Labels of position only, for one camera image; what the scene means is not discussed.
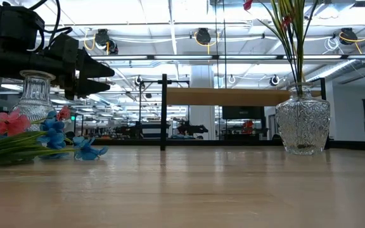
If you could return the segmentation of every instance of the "artificial flower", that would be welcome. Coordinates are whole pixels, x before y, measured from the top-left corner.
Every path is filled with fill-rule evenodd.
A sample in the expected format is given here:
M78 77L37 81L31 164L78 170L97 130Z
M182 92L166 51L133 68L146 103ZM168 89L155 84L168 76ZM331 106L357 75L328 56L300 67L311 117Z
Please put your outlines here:
M289 24L292 22L292 18L290 16L284 17L283 22L281 23L281 29L286 30Z
M45 136L37 138L40 143L47 143L50 149L63 149L66 144L64 142L65 135L62 132L57 132L56 129L49 129Z
M59 111L59 113L57 114L57 120L66 120L68 118L70 118L71 116L71 111L68 108L68 106L64 106L61 108L61 110Z
M46 143L46 146L50 149L63 149L66 146L64 142L65 134L63 133L64 123L57 121L57 113L50 111L48 117L41 123L41 130L46 131L45 136L37 138L40 143ZM68 153L57 153L53 155L40 156L41 159L59 159L67 156Z
M74 137L74 147L79 149L74 153L74 158L83 160L95 160L99 158L99 156L104 155L108 151L108 146L105 146L102 149L94 149L91 147L95 138L91 140L84 139L84 137Z
M250 10L252 7L253 0L246 0L246 2L243 4L243 8L247 11Z
M64 123L61 121L57 121L56 119L57 113L55 111L50 111L48 113L48 117L45 119L43 123L41 123L41 130L48 131L49 129L54 129L57 132L63 132Z
M25 132L30 127L30 121L25 115L21 115L19 110L12 111L9 115L0 113L0 134L8 133L14 136Z

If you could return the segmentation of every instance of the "crystal vase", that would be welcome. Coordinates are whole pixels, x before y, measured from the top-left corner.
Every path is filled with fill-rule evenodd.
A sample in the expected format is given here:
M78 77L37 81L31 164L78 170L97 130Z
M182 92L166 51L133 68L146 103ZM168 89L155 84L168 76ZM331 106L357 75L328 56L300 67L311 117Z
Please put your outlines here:
M25 78L23 95L11 111L19 109L20 114L26 115L31 122L46 118L50 111L54 111L50 102L50 82L56 77L36 70L22 70L20 74ZM28 130L40 130L39 124L32 124Z
M312 84L291 85L290 99L277 105L276 120L285 150L313 155L324 149L329 134L330 104L311 96Z

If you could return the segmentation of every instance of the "column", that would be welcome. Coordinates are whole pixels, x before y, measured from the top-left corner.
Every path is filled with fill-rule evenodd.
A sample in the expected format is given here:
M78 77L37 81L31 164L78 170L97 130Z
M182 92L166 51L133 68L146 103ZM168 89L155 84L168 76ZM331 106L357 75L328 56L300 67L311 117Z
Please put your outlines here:
M191 67L191 88L214 88L214 72L212 65ZM216 140L215 137L215 106L191 105L189 109L191 125L204 125L209 133L195 134L204 140Z

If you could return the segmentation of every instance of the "wooden shelf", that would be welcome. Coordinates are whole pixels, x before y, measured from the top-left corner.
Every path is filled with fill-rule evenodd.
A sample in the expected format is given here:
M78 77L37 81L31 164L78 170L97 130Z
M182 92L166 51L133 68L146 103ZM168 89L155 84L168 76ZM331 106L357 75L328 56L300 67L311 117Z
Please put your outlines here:
M275 89L167 88L168 105L276 106L289 98L288 91Z

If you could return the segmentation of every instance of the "table surface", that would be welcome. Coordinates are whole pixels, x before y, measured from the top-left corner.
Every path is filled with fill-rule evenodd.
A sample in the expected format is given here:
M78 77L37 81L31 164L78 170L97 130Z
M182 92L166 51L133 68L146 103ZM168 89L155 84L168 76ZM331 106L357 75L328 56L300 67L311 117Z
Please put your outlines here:
M0 168L0 227L365 227L365 151L111 147Z

